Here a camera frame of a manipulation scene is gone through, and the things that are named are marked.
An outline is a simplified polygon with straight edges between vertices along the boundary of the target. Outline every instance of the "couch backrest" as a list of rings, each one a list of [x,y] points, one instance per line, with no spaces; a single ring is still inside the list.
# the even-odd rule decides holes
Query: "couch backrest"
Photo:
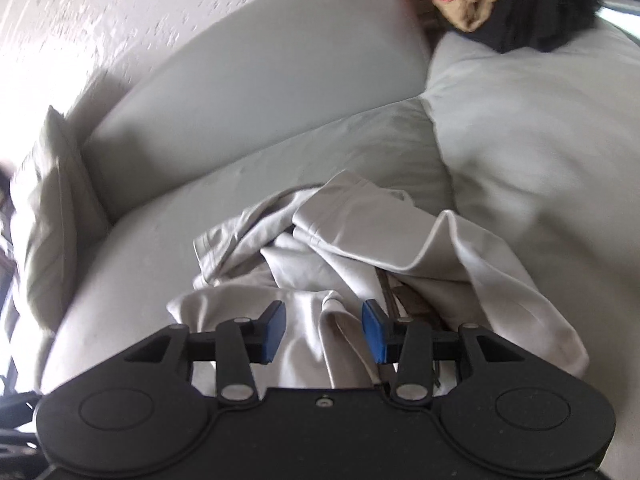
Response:
[[[82,155],[112,220],[251,152],[424,89],[404,0],[255,0],[135,87]]]

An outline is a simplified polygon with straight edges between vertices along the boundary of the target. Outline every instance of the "black fabric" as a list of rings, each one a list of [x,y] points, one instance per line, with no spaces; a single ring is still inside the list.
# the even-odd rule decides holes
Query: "black fabric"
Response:
[[[454,30],[501,54],[524,46],[551,52],[593,27],[599,8],[600,0],[497,0],[478,30]]]

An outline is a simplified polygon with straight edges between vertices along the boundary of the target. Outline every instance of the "white cloth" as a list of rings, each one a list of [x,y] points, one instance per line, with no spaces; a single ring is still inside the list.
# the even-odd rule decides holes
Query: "white cloth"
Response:
[[[376,267],[423,295],[450,328],[484,324],[575,375],[588,364],[577,333],[500,238],[347,171],[274,195],[194,244],[202,273],[196,291],[168,305],[178,322],[204,332],[256,318],[271,301],[286,304],[276,358],[254,368],[260,390],[379,380],[360,322],[363,301],[386,307]]]

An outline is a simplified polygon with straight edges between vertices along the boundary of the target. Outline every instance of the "screw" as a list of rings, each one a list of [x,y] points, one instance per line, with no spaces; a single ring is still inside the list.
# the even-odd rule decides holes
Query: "screw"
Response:
[[[38,450],[33,447],[23,447],[20,452],[26,456],[33,456],[38,454]]]
[[[316,400],[316,406],[318,408],[330,408],[334,405],[334,402],[329,397],[321,397]]]
[[[239,402],[240,400],[248,400],[254,394],[254,389],[247,384],[230,384],[222,388],[221,395],[226,400]]]
[[[423,400],[429,395],[429,391],[421,384],[407,383],[396,388],[396,395],[402,400],[416,401]]]

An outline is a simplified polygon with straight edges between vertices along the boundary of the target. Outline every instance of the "gray couch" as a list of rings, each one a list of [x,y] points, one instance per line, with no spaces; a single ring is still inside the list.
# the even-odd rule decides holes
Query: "gray couch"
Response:
[[[430,57],[404,0],[257,0],[134,88],[82,146],[113,228],[79,255],[42,389],[173,322],[199,234],[349,169],[510,244],[614,404],[606,471],[638,478],[640,49],[599,23],[552,54],[449,34]]]
[[[79,257],[43,390],[171,323],[193,239],[268,194],[348,168],[452,208],[417,98],[429,60],[403,0],[258,0],[134,88],[82,147],[114,227]]]

